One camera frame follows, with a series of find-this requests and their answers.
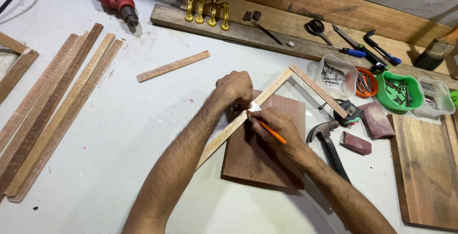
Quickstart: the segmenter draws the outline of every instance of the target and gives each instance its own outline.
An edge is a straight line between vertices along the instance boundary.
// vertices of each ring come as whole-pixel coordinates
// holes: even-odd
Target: wood grain
[[[259,106],[263,104],[292,74],[293,70],[289,67],[273,81],[259,96],[256,97],[254,102]],[[240,113],[227,127],[225,127],[209,144],[203,149],[201,158],[199,160],[196,170],[218,149],[227,138],[232,135],[234,131],[247,119],[246,113]]]
[[[42,93],[44,87],[48,84],[51,77],[54,75],[59,63],[65,58],[72,45],[77,41],[78,35],[70,34],[65,43],[62,45],[57,55],[52,59],[49,65],[46,67],[40,78],[35,82],[26,97],[22,100],[19,107],[6,122],[3,129],[0,131],[0,154],[5,148],[6,144],[13,136],[19,125],[25,119],[27,113],[32,108],[33,104],[37,101],[38,97]]]
[[[170,71],[173,71],[175,69],[178,69],[180,67],[184,67],[186,65],[192,64],[192,63],[197,62],[199,60],[202,60],[204,58],[208,58],[209,56],[210,56],[210,53],[208,52],[208,50],[205,50],[205,51],[203,51],[201,53],[189,56],[189,57],[184,58],[184,59],[180,59],[178,61],[172,62],[172,63],[167,64],[165,66],[155,68],[155,69],[147,71],[145,73],[141,73],[141,74],[137,75],[137,79],[141,83],[141,82],[144,82],[146,80],[149,80],[149,79],[155,78],[157,76],[160,76],[162,74],[165,74],[165,73],[168,73]]]
[[[77,54],[68,66],[66,72],[59,80],[57,86],[49,96],[45,106],[43,107],[37,119],[33,123],[31,129],[27,132],[24,140],[19,145],[19,148],[17,149],[16,153],[14,153],[8,166],[5,168],[4,172],[0,176],[0,193],[5,192],[11,180],[14,178],[14,175],[18,171],[19,167],[29,154],[31,148],[37,142],[38,137],[43,132],[44,127],[48,123],[51,115],[53,114],[60,100],[62,99],[62,96],[64,96],[64,93],[66,92],[68,86],[75,77],[78,69],[80,68],[83,61],[86,59],[86,56],[88,55],[95,41],[99,37],[100,32],[102,32],[102,29],[103,26],[101,24],[96,23],[94,25],[91,32],[89,32],[88,37],[84,41],[83,45],[78,50]]]
[[[253,90],[253,92],[255,97],[261,94],[261,91],[258,90]],[[260,107],[262,109],[275,107],[290,115],[302,140],[305,140],[305,103],[271,95]],[[304,189],[303,172],[295,166],[291,159],[282,153],[277,153],[262,140],[251,129],[249,121],[245,121],[228,138],[221,175],[292,189]]]
[[[323,91],[323,89],[321,89],[317,83],[315,83],[309,76],[307,76],[307,74],[304,73],[304,71],[302,71],[296,64],[293,63],[291,66],[289,66],[289,68],[291,68],[294,73],[296,73],[304,82],[306,82],[306,84],[310,86],[310,88],[312,88],[312,90],[315,91],[318,96],[327,102],[329,106],[331,106],[331,108],[333,108],[335,112],[339,114],[339,116],[342,118],[347,117],[347,112],[341,106],[339,106],[339,104],[337,104],[333,98],[331,98],[325,91]]]
[[[289,36],[294,36],[297,38],[326,44],[323,38],[319,36],[314,36],[309,34],[305,28],[304,24],[312,20],[311,17],[302,16],[294,13],[290,13],[288,11],[283,11],[280,9],[276,9],[273,7],[268,7],[265,5],[260,5],[257,3],[249,2],[246,0],[223,0],[230,4],[230,13],[229,13],[229,21],[233,21],[239,24],[248,25],[251,27],[256,27],[253,25],[253,21],[244,21],[243,16],[247,11],[261,11],[262,16],[260,19],[260,24],[269,31],[282,33]],[[184,0],[181,9],[186,10],[188,0]],[[196,12],[198,7],[198,3],[193,3],[193,11]],[[207,3],[203,7],[203,14],[210,15],[211,14],[211,3]],[[218,8],[216,10],[216,17],[223,18],[223,10]],[[327,38],[337,47],[349,47],[349,44],[336,32],[334,31],[332,24],[326,21],[323,21],[325,32],[324,34]],[[339,26],[339,28],[350,35],[353,39],[355,39],[359,43],[364,43],[363,36],[366,32],[353,30],[347,27]],[[414,46],[411,44],[407,44],[398,40],[393,40],[390,38],[385,38],[379,35],[374,35],[371,37],[376,43],[380,45],[382,49],[388,50],[390,54],[402,60],[404,65],[409,65],[413,67],[412,61],[415,61],[418,56],[423,53],[425,50],[423,47]],[[379,54],[374,48],[366,45],[370,51],[374,54]],[[434,72],[452,75],[456,71],[456,64],[453,63],[442,63],[438,68],[434,70]]]
[[[0,44],[6,46],[15,52],[22,54],[27,49],[27,46],[0,32]]]
[[[43,154],[44,149],[51,141],[51,138],[54,136],[57,128],[60,126],[65,116],[67,115],[70,107],[73,105],[84,85],[88,81],[91,74],[94,72],[95,67],[99,64],[100,60],[104,56],[108,47],[111,45],[114,40],[115,35],[108,33],[105,38],[100,43],[100,46],[95,51],[92,58],[89,60],[88,64],[84,68],[83,72],[78,77],[77,81],[73,85],[70,92],[67,94],[65,100],[60,105],[59,109],[56,111],[52,117],[49,124],[44,129],[43,133],[39,136],[36,144],[30,150],[28,156],[22,163],[21,167],[17,171],[13,180],[10,182],[8,188],[5,191],[7,196],[16,196],[20,188],[26,181],[35,164],[39,160],[40,156]]]
[[[453,115],[443,115],[441,122],[447,128],[448,139],[450,140],[450,147],[452,149],[452,158],[458,171],[458,134]]]
[[[32,62],[35,61],[37,56],[38,52],[27,48],[16,60],[8,73],[6,73],[5,77],[3,77],[0,81],[0,104],[26,72],[27,68],[29,68]]]
[[[445,126],[388,115],[401,218],[458,229],[458,174]]]
[[[248,44],[261,49],[314,61],[320,61],[324,55],[332,54],[341,60],[355,65],[356,67],[369,68],[372,66],[372,64],[366,59],[342,54],[337,50],[327,48],[327,45],[323,45],[321,43],[272,32],[283,43],[291,41],[295,44],[294,47],[278,45],[278,43],[276,43],[272,38],[254,27],[232,22],[229,31],[222,31],[220,27],[209,27],[206,24],[188,23],[183,19],[185,15],[186,11],[184,10],[156,4],[151,13],[151,22],[178,30]],[[458,81],[441,73],[431,72],[403,64],[391,67],[390,72],[403,76],[409,75],[415,79],[427,77],[430,79],[440,80],[450,89],[458,90]]]
[[[427,47],[451,27],[364,0],[248,0],[358,31]]]
[[[59,145],[60,141],[64,137],[65,133],[67,132],[68,128],[72,125],[74,119],[77,117],[79,111],[83,107],[84,103],[88,100],[89,95],[94,90],[97,83],[100,81],[100,78],[103,76],[104,72],[110,65],[113,58],[116,56],[118,50],[121,48],[123,42],[121,40],[114,40],[111,47],[106,52],[103,59],[95,68],[94,72],[88,79],[87,83],[84,85],[83,90],[81,90],[78,98],[75,100],[73,105],[70,107],[67,115],[65,116],[64,120],[60,124],[59,128],[57,129],[56,133],[52,137],[51,141],[49,142],[48,146],[44,150],[43,154],[41,155],[40,159],[38,160],[35,167],[32,169],[30,175],[28,176],[26,182],[21,187],[17,196],[9,197],[8,200],[10,202],[21,202],[24,197],[26,196],[27,192],[30,190],[31,186],[38,178],[40,172],[43,170],[46,163],[49,161],[49,158]]]
[[[44,105],[49,99],[49,96],[52,94],[53,90],[59,83],[59,80],[64,75],[65,71],[67,70],[70,62],[73,60],[75,55],[77,54],[78,50],[84,43],[84,40],[89,35],[89,32],[85,32],[77,41],[72,45],[72,48],[68,51],[68,53],[62,58],[57,57],[55,63],[58,65],[55,73],[51,76],[48,84],[45,86],[42,93],[39,95],[37,101],[33,104],[32,108],[30,109],[29,113],[27,114],[26,118],[22,122],[19,130],[11,139],[11,142],[8,144],[7,148],[3,152],[2,156],[0,157],[0,176],[5,171],[5,168],[8,166],[9,162],[13,158],[14,154],[17,152],[22,141],[26,137],[27,133],[31,129],[33,123],[37,119],[38,115],[42,111]]]

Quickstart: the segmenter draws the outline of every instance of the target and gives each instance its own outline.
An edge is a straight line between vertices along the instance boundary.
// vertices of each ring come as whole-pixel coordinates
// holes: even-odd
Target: work surface
[[[232,70],[246,70],[254,88],[264,90],[292,63],[309,75],[315,71],[315,62],[153,26],[151,10],[162,3],[134,1],[140,17],[135,33],[117,13],[106,13],[97,0],[14,0],[0,15],[0,31],[40,53],[1,104],[0,127],[70,33],[82,34],[98,22],[105,26],[102,35],[111,32],[126,39],[24,201],[15,204],[4,198],[1,202],[0,232],[120,233],[151,167],[192,119],[218,78]],[[137,81],[139,73],[206,49],[210,58],[141,84]],[[316,110],[322,100],[313,99],[311,93],[296,75],[275,93],[306,103],[306,132],[329,120]],[[357,105],[372,101],[351,99]],[[223,117],[217,131],[226,125]],[[335,129],[331,138],[354,187],[398,233],[443,233],[401,222],[389,141],[372,141],[372,154],[361,156],[337,145],[344,130],[365,140],[370,140],[368,133],[359,122]],[[267,190],[222,180],[225,146],[196,171],[166,233],[348,233],[307,179],[305,191]],[[324,158],[317,139],[310,146]]]

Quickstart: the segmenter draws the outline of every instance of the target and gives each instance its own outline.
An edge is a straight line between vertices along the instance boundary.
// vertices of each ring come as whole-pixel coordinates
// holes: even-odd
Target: hammer head
[[[319,139],[323,139],[331,136],[331,130],[336,129],[339,126],[339,122],[333,120],[319,124],[312,128],[307,135],[306,143],[311,143],[313,138],[317,135]]]

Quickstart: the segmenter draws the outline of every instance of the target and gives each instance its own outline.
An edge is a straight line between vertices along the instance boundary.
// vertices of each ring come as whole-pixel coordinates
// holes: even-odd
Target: drill chuck
[[[135,9],[129,5],[126,5],[121,10],[122,16],[129,26],[137,27],[138,26],[138,16],[135,13]]]

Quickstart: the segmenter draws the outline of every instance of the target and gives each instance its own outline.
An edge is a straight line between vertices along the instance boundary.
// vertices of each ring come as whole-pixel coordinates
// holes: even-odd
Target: blue screwdriver handle
[[[355,56],[355,57],[358,57],[358,58],[364,58],[367,55],[364,51],[359,51],[359,50],[356,50],[356,49],[349,49],[349,48],[343,48],[342,52],[344,54],[348,54],[348,55]]]

